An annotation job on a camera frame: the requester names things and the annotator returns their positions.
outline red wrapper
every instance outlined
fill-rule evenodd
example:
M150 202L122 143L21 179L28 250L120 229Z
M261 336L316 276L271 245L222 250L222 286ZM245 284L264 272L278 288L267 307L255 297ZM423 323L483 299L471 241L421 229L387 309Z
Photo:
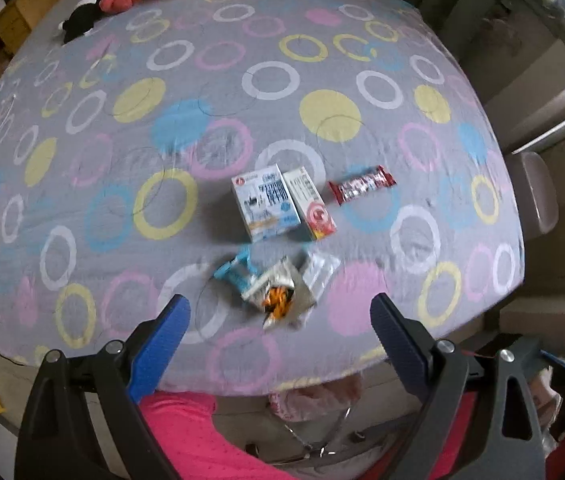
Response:
M329 181L329 186L335 195L335 199L342 205L374 189L395 186L395 180L382 166L377 166L375 170L369 173L355 176L339 184Z

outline small carton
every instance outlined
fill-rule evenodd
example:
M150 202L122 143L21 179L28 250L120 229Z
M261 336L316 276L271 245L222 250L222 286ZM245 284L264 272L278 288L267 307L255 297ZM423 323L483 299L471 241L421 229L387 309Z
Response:
M271 238L300 224L278 164L235 176L231 184L252 242Z
M289 186L291 198L300 216L307 223L313 239L320 240L320 238L335 233L335 222L329 215L325 202L311 182L311 177L304 166L285 173L284 180Z

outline box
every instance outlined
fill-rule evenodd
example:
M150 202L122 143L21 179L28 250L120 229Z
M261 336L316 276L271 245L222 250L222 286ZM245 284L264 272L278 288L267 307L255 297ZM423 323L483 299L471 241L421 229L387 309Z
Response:
M300 224L278 164L235 176L231 183L252 242L271 238Z
M335 222L304 166L297 168L297 170L288 171L283 177L287 186L289 186L291 198L296 204L300 216L307 223L313 239L320 240L320 238L335 233Z

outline black and white plush toy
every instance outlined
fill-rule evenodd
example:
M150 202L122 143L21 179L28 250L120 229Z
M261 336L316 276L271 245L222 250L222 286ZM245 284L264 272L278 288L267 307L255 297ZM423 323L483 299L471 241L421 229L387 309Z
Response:
M65 39L62 43L69 43L94 28L94 23L104 16L99 5L100 1L80 0L78 2L71 16L58 25L59 30L65 31Z

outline pink pants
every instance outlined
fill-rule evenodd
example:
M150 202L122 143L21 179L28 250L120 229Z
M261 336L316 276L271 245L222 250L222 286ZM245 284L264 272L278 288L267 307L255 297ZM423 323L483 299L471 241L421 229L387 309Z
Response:
M156 392L140 401L140 411L163 452L183 480L293 480L266 465L216 431L215 397L190 392Z

